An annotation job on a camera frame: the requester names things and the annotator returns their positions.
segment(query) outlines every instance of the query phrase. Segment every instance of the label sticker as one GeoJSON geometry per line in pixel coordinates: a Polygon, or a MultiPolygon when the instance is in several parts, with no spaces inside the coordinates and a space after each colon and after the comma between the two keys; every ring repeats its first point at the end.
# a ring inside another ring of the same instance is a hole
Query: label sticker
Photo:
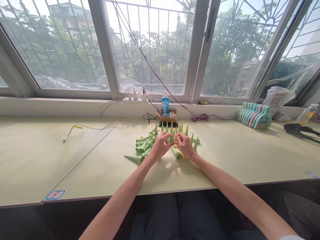
{"type": "Polygon", "coordinates": [[[309,177],[312,177],[312,178],[318,177],[316,174],[314,174],[312,172],[304,172],[304,173],[307,174],[309,177]]]}
{"type": "Polygon", "coordinates": [[[47,197],[46,200],[57,200],[65,193],[65,190],[52,191],[47,197]]]}

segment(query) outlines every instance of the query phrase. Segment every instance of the black strap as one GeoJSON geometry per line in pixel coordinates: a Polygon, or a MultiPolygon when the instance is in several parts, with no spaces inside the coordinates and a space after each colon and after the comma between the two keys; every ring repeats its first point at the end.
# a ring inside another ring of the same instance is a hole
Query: black strap
{"type": "Polygon", "coordinates": [[[320,133],[314,131],[311,127],[302,127],[300,124],[293,123],[293,124],[285,124],[283,126],[283,128],[287,133],[290,133],[294,136],[303,137],[303,138],[309,139],[313,142],[320,143],[320,141],[313,139],[312,137],[309,137],[309,136],[301,133],[301,132],[308,132],[308,133],[312,133],[312,134],[315,134],[316,136],[320,137],[320,133]]]}

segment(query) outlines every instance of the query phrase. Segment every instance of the bottle label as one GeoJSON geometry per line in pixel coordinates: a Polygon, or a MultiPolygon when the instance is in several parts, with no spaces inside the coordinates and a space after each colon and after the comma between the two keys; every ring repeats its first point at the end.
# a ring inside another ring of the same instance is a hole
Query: bottle label
{"type": "Polygon", "coordinates": [[[162,102],[162,116],[166,117],[169,114],[169,103],[166,101],[162,102]]]}
{"type": "Polygon", "coordinates": [[[312,112],[308,112],[307,114],[306,114],[306,116],[307,116],[307,118],[312,118],[312,116],[316,113],[317,111],[312,111],[312,112]]]}

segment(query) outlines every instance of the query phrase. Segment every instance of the window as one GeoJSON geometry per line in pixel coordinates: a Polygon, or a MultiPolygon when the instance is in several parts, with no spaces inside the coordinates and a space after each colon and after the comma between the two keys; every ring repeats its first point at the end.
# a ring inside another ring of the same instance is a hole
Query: window
{"type": "Polygon", "coordinates": [[[0,88],[7,88],[7,87],[8,87],[8,85],[5,83],[5,81],[0,76],[0,88]]]}
{"type": "Polygon", "coordinates": [[[247,97],[288,1],[222,1],[200,96],[247,97]]]}
{"type": "Polygon", "coordinates": [[[0,1],[0,94],[118,100],[141,82],[160,101],[157,74],[180,102],[281,86],[298,105],[320,84],[319,15],[318,0],[0,1]]]}
{"type": "Polygon", "coordinates": [[[166,92],[135,45],[135,38],[170,92],[184,95],[196,0],[104,2],[116,58],[118,91],[125,92],[132,85],[142,91],[133,64],[148,93],[166,92]]]}
{"type": "Polygon", "coordinates": [[[110,91],[87,0],[1,1],[0,21],[40,89],[110,91]]]}
{"type": "Polygon", "coordinates": [[[284,51],[271,78],[260,95],[265,98],[271,86],[280,86],[300,93],[320,69],[320,3],[313,1],[294,37],[284,51]]]}

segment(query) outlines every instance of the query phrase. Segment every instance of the floor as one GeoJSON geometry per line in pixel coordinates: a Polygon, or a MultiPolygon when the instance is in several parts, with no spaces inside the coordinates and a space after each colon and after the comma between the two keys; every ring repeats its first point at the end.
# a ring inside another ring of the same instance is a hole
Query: floor
{"type": "MultiPolygon", "coordinates": [[[[279,190],[285,190],[320,204],[319,180],[256,185],[249,188],[263,199],[279,190]]],[[[243,228],[238,210],[219,190],[206,190],[205,193],[215,196],[212,204],[216,206],[216,215],[224,231],[243,228]]],[[[107,201],[108,199],[96,199],[0,209],[0,239],[76,240],[107,201]]],[[[115,237],[116,240],[129,239],[135,214],[145,210],[147,201],[148,196],[136,197],[115,237]]]]}

